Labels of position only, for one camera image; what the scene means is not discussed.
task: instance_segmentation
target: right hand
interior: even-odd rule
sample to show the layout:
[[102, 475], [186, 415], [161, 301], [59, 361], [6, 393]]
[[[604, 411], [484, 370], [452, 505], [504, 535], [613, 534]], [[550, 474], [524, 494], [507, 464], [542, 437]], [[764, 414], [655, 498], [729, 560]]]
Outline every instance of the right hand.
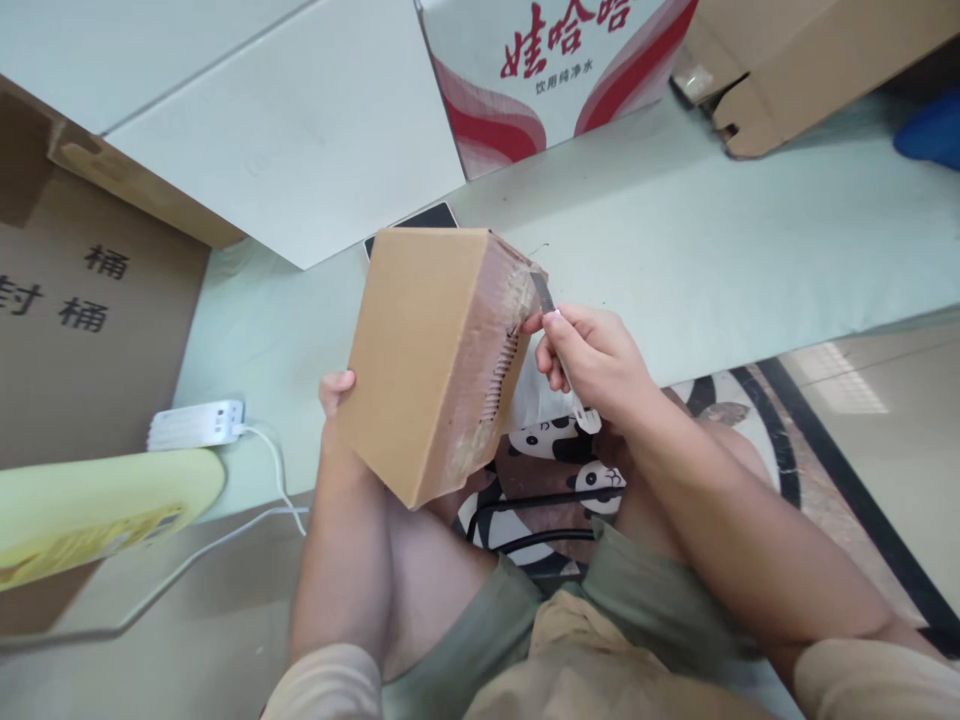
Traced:
[[[570, 382], [587, 407], [618, 425], [645, 399], [659, 394], [637, 344], [620, 317], [606, 310], [559, 304], [560, 312], [537, 313], [526, 323], [526, 332], [544, 330], [537, 346], [537, 369], [550, 380], [554, 391], [570, 392]], [[570, 372], [564, 376], [557, 356]]]

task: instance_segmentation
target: hand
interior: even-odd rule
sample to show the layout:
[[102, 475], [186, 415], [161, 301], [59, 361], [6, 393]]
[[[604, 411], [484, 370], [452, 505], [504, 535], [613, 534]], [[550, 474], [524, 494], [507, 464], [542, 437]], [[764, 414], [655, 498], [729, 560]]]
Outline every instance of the hand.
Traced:
[[327, 373], [320, 378], [320, 405], [328, 420], [337, 414], [340, 399], [356, 382], [357, 375], [353, 370]]
[[[640, 350], [618, 315], [606, 310], [561, 303], [560, 312], [537, 313], [525, 332], [541, 327], [545, 335], [537, 346], [537, 369], [554, 391], [570, 392], [570, 382], [584, 405], [626, 426], [631, 413], [659, 389], [650, 378]], [[570, 372], [564, 376], [557, 355]]]
[[352, 468], [359, 473], [369, 472], [367, 465], [340, 437], [335, 421], [343, 394], [354, 386], [357, 376], [352, 370], [327, 373], [320, 379], [320, 405], [327, 416], [320, 438], [321, 466], [328, 458], [338, 466]]

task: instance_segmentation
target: blue object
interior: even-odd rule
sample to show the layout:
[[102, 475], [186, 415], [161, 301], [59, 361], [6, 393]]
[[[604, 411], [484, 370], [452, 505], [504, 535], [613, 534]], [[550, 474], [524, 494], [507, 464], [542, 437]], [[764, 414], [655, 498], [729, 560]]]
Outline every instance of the blue object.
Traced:
[[951, 90], [893, 138], [901, 155], [960, 170], [960, 90]]

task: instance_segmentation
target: red and white box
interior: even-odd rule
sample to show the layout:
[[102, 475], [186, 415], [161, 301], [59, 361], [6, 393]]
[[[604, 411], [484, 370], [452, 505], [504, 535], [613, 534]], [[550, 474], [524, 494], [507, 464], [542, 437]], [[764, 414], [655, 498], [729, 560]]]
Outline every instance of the red and white box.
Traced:
[[663, 95], [697, 0], [420, 0], [473, 180]]

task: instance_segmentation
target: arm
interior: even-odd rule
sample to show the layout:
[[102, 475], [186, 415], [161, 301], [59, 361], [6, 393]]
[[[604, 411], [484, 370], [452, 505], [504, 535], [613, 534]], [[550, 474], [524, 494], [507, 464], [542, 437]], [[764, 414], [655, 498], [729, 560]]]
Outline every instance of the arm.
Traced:
[[323, 378], [327, 414], [313, 512], [290, 622], [290, 664], [337, 643], [363, 648], [383, 666], [393, 587], [386, 488], [337, 435], [340, 395], [352, 372]]
[[693, 569], [788, 686], [800, 653], [827, 638], [885, 640], [942, 660], [840, 548], [663, 396], [619, 318], [561, 312], [528, 324], [546, 330], [540, 370], [568, 389], [562, 354], [583, 401], [620, 427]]

